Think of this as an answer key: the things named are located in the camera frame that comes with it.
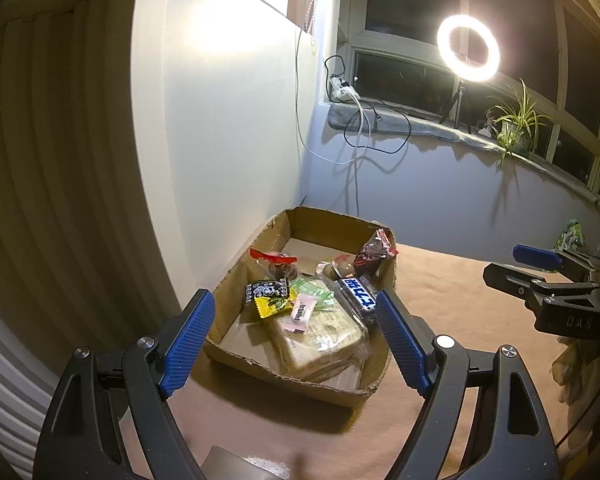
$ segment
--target packaged bread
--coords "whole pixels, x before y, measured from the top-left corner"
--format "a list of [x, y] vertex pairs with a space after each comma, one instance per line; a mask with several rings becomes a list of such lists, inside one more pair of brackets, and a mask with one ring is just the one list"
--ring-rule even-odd
[[329, 310], [314, 310], [304, 333], [285, 329], [288, 316], [283, 312], [267, 319], [286, 375], [325, 380], [366, 357], [366, 328], [337, 297]]

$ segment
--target window sill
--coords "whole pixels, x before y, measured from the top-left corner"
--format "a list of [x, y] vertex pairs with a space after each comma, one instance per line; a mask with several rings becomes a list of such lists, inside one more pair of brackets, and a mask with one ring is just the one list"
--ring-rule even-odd
[[[331, 103], [329, 113], [327, 115], [327, 124], [334, 130], [344, 130], [352, 115], [358, 110], [358, 107], [353, 104]], [[371, 130], [374, 134], [384, 135], [406, 135], [408, 130], [405, 128], [404, 117], [397, 112], [387, 110], [386, 108], [378, 108], [378, 115], [381, 120], [378, 121], [373, 113], [373, 110], [365, 110], [365, 114], [371, 124]], [[427, 136], [435, 139], [446, 140], [447, 142], [462, 142], [474, 150], [484, 152], [497, 153], [498, 155], [504, 152], [504, 149], [494, 142], [480, 135], [473, 135], [461, 132], [445, 126], [437, 124], [434, 121], [423, 120], [409, 116], [411, 121], [412, 136]], [[357, 120], [351, 121], [348, 130], [357, 130], [360, 123]], [[570, 191], [576, 193], [579, 197], [592, 204], [598, 204], [600, 198], [592, 193], [581, 181], [571, 176], [569, 173], [549, 164], [540, 157], [534, 157], [534, 160], [529, 160], [523, 156], [512, 154], [514, 158], [522, 164], [526, 164], [540, 174], [544, 174], [555, 180]]]

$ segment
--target power strip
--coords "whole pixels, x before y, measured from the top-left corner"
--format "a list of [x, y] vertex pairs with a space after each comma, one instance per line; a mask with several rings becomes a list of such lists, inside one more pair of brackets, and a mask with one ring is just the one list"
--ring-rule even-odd
[[360, 99], [358, 93], [343, 78], [333, 75], [331, 82], [331, 100], [334, 102], [353, 101], [353, 96]]

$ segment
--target ring light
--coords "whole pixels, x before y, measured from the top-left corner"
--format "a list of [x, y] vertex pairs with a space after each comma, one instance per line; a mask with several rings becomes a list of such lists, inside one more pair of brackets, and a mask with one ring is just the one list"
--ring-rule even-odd
[[[459, 27], [467, 27], [475, 31], [487, 45], [487, 63], [482, 66], [469, 66], [460, 61], [451, 50], [451, 33]], [[458, 15], [447, 18], [438, 29], [438, 49], [445, 64], [458, 76], [467, 81], [487, 81], [498, 71], [500, 65], [500, 49], [486, 25], [471, 16]]]

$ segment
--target silver screw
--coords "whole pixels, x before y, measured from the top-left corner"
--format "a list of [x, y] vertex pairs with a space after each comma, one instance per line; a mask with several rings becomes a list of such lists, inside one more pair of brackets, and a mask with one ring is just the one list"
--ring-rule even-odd
[[505, 357], [515, 357], [518, 355], [518, 351], [511, 345], [504, 345], [502, 347], [502, 353]]
[[448, 335], [439, 335], [436, 338], [436, 343], [438, 343], [438, 346], [441, 346], [442, 348], [453, 348], [453, 345], [456, 344], [454, 339]]
[[77, 359], [84, 359], [85, 357], [87, 357], [89, 355], [90, 352], [90, 348], [88, 346], [81, 346], [80, 348], [77, 348], [74, 352], [74, 357]]
[[144, 348], [145, 350], [147, 350], [147, 349], [151, 348], [153, 345], [155, 345], [155, 339], [153, 337], [151, 337], [150, 335], [146, 335], [146, 336], [138, 339], [136, 344], [140, 348]]

